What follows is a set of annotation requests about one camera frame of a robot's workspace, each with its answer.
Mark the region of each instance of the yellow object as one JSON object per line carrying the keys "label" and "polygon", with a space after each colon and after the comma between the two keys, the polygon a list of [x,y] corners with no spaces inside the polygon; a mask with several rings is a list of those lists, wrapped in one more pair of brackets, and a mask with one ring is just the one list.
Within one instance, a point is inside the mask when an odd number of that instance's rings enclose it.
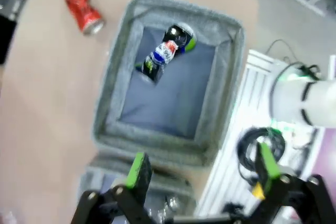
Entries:
{"label": "yellow object", "polygon": [[258,199],[261,199],[261,200],[265,199],[264,191],[263,191],[263,189],[261,187],[261,184],[259,182],[253,188],[252,194]]}

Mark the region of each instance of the screw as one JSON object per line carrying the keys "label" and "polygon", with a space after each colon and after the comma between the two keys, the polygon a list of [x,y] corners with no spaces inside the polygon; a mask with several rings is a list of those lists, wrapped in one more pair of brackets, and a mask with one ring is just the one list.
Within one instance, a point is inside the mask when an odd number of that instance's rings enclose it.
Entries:
{"label": "screw", "polygon": [[118,189],[115,191],[115,194],[121,194],[123,191],[122,187],[118,187]]}
{"label": "screw", "polygon": [[308,181],[316,186],[319,184],[319,180],[315,177],[310,177]]}
{"label": "screw", "polygon": [[93,199],[96,196],[96,193],[90,193],[88,199]]}
{"label": "screw", "polygon": [[282,175],[282,176],[280,177],[280,180],[281,180],[282,182],[284,182],[285,184],[288,184],[288,183],[290,182],[289,177],[287,177],[287,176],[285,176],[285,175]]}

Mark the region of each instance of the crushed red can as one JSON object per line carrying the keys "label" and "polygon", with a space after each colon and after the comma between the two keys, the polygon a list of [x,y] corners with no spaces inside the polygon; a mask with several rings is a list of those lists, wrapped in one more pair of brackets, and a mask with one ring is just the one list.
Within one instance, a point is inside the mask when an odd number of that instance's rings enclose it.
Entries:
{"label": "crushed red can", "polygon": [[65,1],[83,34],[96,34],[104,26],[100,13],[89,4],[89,0]]}

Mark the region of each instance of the white slatted surface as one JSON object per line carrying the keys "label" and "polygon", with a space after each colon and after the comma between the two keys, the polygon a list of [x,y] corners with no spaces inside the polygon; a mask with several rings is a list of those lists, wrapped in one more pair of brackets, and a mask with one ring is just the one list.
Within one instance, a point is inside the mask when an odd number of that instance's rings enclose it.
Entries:
{"label": "white slatted surface", "polygon": [[[224,144],[215,159],[195,215],[217,215],[228,202],[245,206],[244,212],[249,214],[257,203],[257,199],[249,192],[249,185],[239,175],[236,146],[240,137],[251,126],[270,125],[269,91],[276,75],[283,68],[283,66],[277,65],[279,65],[279,61],[250,50],[230,127]],[[287,165],[287,161],[295,154],[291,149],[290,143],[287,143],[280,164]],[[310,173],[307,172],[307,169],[311,169],[311,167],[305,167],[305,174]],[[244,175],[249,175],[249,172],[243,167],[241,167],[241,171]]]}

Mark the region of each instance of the can lid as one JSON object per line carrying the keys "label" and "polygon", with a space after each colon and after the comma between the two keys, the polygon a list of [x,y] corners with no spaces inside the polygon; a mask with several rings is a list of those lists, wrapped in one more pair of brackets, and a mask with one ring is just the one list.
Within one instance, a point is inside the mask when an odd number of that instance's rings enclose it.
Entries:
{"label": "can lid", "polygon": [[96,34],[103,28],[104,24],[105,22],[102,19],[97,19],[95,21],[87,23],[83,29],[83,34],[84,35]]}

